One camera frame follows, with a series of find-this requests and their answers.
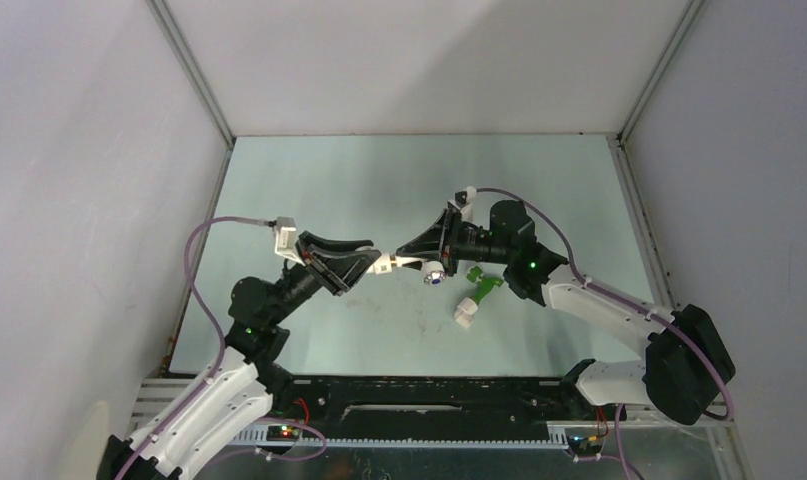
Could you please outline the white plastic faucet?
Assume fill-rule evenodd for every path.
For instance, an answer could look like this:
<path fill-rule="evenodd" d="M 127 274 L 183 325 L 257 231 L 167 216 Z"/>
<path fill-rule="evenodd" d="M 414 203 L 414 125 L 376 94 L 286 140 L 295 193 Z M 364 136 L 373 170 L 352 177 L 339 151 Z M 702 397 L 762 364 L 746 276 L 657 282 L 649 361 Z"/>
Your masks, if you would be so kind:
<path fill-rule="evenodd" d="M 426 285 L 436 286 L 447 278 L 445 267 L 440 261 L 407 256 L 391 256 L 391 265 L 395 268 L 411 268 L 418 270 Z"/>

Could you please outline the white elbow fitting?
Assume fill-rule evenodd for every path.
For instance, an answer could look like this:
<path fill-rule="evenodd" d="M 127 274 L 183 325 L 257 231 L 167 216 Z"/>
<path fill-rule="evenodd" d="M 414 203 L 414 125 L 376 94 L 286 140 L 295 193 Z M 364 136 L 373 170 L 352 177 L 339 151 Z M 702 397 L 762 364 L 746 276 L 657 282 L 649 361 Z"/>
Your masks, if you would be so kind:
<path fill-rule="evenodd" d="M 395 256 L 393 253 L 383 252 L 371 264 L 367 272 L 375 275 L 392 273 L 395 269 Z"/>
<path fill-rule="evenodd" d="M 471 297 L 465 297 L 459 302 L 454 311 L 454 321 L 463 329 L 469 329 L 478 310 L 478 303 Z"/>

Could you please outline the green plastic faucet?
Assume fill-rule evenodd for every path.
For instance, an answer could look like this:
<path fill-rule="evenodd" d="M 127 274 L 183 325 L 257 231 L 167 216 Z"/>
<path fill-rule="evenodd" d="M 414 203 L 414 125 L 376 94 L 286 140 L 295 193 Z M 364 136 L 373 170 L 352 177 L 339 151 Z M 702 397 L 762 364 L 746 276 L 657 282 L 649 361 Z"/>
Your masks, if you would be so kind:
<path fill-rule="evenodd" d="M 488 274 L 479 265 L 470 267 L 466 271 L 465 278 L 476 287 L 476 290 L 470 296 L 470 299 L 477 305 L 479 305 L 483 299 L 494 289 L 502 287 L 505 283 L 505 280 L 502 277 Z"/>

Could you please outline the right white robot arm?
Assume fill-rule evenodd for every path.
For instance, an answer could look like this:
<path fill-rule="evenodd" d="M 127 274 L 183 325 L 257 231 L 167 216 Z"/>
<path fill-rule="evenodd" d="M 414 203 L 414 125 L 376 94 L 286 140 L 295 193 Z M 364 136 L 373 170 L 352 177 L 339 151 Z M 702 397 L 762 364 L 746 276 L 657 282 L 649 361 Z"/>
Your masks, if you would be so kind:
<path fill-rule="evenodd" d="M 641 405 L 693 425 L 722 399 L 719 417 L 732 419 L 728 384 L 736 368 L 711 316 L 693 304 L 670 308 L 641 300 L 581 272 L 571 250 L 558 254 L 538 240 L 533 218 L 540 213 L 521 199 L 501 200 L 492 205 L 488 226 L 479 226 L 467 206 L 450 202 L 395 256 L 414 260 L 429 282 L 454 275 L 462 261 L 501 265 L 518 298 L 584 320 L 632 351 L 632 361 L 586 359 L 563 376 L 560 402 L 572 417 L 585 418 L 599 406 Z"/>

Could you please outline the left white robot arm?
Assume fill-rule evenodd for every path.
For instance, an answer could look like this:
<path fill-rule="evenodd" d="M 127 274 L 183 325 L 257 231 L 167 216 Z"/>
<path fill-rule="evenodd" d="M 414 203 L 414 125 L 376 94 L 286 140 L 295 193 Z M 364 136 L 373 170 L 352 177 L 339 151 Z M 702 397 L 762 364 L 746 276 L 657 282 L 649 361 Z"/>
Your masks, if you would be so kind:
<path fill-rule="evenodd" d="M 369 240 L 333 241 L 309 232 L 287 249 L 280 277 L 239 280 L 233 320 L 212 363 L 167 407 L 127 439 L 110 436 L 99 479 L 193 479 L 238 433 L 295 403 L 292 376 L 276 359 L 290 335 L 280 324 L 325 289 L 351 290 L 382 254 Z"/>

